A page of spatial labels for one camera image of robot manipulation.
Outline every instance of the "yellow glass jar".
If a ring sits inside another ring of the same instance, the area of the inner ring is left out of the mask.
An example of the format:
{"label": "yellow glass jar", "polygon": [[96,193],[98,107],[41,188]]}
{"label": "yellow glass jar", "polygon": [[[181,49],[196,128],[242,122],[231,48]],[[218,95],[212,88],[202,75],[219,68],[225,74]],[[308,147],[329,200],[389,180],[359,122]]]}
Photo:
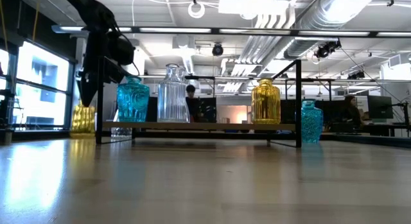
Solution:
{"label": "yellow glass jar", "polygon": [[279,124],[280,90],[272,85],[271,78],[259,81],[251,92],[251,116],[254,124]]}
{"label": "yellow glass jar", "polygon": [[74,107],[73,120],[71,123],[71,134],[94,134],[93,106],[84,107],[82,102]]}

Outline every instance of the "clear glass jar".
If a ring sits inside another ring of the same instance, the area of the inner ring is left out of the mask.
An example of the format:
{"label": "clear glass jar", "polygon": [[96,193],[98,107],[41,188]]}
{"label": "clear glass jar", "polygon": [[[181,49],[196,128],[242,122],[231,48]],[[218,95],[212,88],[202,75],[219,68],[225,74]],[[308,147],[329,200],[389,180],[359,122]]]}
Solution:
{"label": "clear glass jar", "polygon": [[259,81],[251,92],[251,116],[254,124],[279,124],[280,90],[272,85],[272,79]]}
{"label": "clear glass jar", "polygon": [[322,133],[323,112],[315,107],[315,99],[305,99],[301,108],[301,136],[303,143],[318,143]]}
{"label": "clear glass jar", "polygon": [[159,83],[157,122],[188,123],[186,84],[179,77],[179,66],[168,64],[167,75]]}
{"label": "clear glass jar", "polygon": [[140,84],[138,76],[127,76],[127,83],[117,87],[118,120],[121,122],[145,122],[149,87]]}

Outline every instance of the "black robotic arm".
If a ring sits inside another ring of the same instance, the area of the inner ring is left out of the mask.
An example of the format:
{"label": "black robotic arm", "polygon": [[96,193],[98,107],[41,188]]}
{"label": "black robotic arm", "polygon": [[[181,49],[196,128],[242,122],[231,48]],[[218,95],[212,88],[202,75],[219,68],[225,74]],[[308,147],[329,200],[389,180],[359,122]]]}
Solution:
{"label": "black robotic arm", "polygon": [[133,64],[134,47],[121,34],[114,14],[97,0],[67,0],[72,4],[89,31],[83,71],[77,73],[77,85],[84,106],[88,107],[97,91],[98,66],[102,58],[115,60],[118,67],[106,67],[104,81],[119,83],[129,75],[121,65]]}

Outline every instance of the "blue glass bottle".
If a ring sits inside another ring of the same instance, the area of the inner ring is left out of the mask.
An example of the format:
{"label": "blue glass bottle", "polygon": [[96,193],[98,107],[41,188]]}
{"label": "blue glass bottle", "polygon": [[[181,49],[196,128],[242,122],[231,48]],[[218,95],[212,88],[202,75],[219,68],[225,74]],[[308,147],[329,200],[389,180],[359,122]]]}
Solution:
{"label": "blue glass bottle", "polygon": [[301,135],[303,143],[318,143],[322,133],[323,112],[315,107],[315,99],[305,99],[301,108]]}
{"label": "blue glass bottle", "polygon": [[120,122],[145,122],[150,89],[140,84],[138,76],[127,76],[127,83],[117,87],[118,120]]}

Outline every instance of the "wooden shelf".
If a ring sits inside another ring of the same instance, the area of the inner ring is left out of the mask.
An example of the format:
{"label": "wooden shelf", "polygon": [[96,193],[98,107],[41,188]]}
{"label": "wooden shelf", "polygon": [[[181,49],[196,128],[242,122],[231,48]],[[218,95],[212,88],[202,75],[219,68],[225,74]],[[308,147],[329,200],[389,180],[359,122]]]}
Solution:
{"label": "wooden shelf", "polygon": [[218,123],[156,123],[156,122],[103,122],[103,128],[153,128],[163,130],[289,130],[295,131],[295,125],[254,125],[254,124],[218,124]]}

